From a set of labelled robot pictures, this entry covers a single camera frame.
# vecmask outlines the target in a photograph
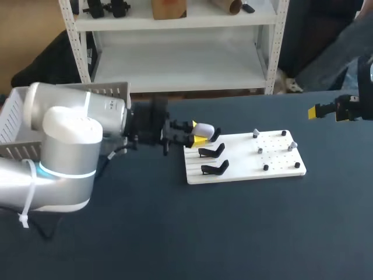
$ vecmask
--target brown box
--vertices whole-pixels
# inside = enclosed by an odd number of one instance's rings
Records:
[[[154,19],[180,19],[187,16],[187,0],[152,0]]]

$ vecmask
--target white pegboard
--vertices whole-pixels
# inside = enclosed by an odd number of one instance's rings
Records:
[[[281,132],[261,132],[257,138],[253,138],[252,133],[221,135],[215,143],[203,146],[215,151],[224,143],[226,148],[218,159],[199,157],[198,148],[201,147],[184,148],[188,184],[303,176],[307,170],[298,149],[288,151],[293,137],[289,131],[285,136]],[[259,148],[263,149],[262,154],[258,153]],[[223,175],[202,174],[201,165],[219,167],[226,159],[229,167]],[[296,162],[300,163],[299,168],[295,168]],[[269,166],[268,171],[264,171],[264,165]]]

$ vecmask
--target black holder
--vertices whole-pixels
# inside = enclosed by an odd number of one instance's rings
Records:
[[[223,175],[229,167],[229,161],[226,159],[223,161],[220,167],[213,167],[209,165],[202,165],[200,167],[203,175]]]
[[[199,157],[202,158],[202,157],[205,157],[205,158],[214,158],[214,159],[217,159],[221,153],[223,153],[224,149],[226,148],[225,144],[224,143],[221,143],[219,145],[219,147],[217,147],[216,150],[209,150],[209,149],[205,149],[205,148],[199,148],[198,149],[198,153],[199,153]]]

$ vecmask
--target black cable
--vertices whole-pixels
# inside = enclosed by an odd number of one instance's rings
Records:
[[[0,209],[4,210],[4,211],[8,211],[8,212],[13,213],[13,214],[16,214],[17,216],[19,216],[19,215],[22,214],[19,211],[15,210],[15,209],[13,209],[11,207],[0,206]],[[29,218],[28,218],[27,221],[28,221],[28,223],[30,225],[32,225],[35,228],[35,230],[37,231],[37,233],[40,235],[40,237],[44,241],[51,241],[53,239],[56,231],[57,231],[57,228],[58,228],[59,224],[61,223],[61,220],[62,220],[62,216],[60,216],[58,218],[57,223],[55,224],[55,226],[53,227],[52,231],[49,234],[47,234],[45,232],[45,230],[43,230],[42,227],[33,218],[31,218],[30,216],[29,216]]]
[[[124,145],[124,146],[120,146],[116,149],[114,149],[106,158],[105,158],[105,161],[100,169],[100,171],[98,173],[96,173],[96,176],[94,178],[94,180],[98,180],[99,178],[102,177],[102,175],[104,174],[104,171],[105,169],[107,168],[109,162],[111,161],[111,159],[118,153],[120,152],[121,150],[124,150],[124,149],[130,149],[130,148],[133,148],[133,146],[130,146],[130,145]]]

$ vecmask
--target white metal basket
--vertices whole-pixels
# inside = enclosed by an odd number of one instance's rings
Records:
[[[129,83],[90,83],[61,85],[66,88],[89,90],[101,95],[110,95],[126,101],[131,108]],[[39,160],[42,133],[32,131],[23,123],[23,101],[27,87],[15,87],[0,112],[0,157],[10,159]],[[101,145],[101,154],[110,153],[123,139],[105,139]]]

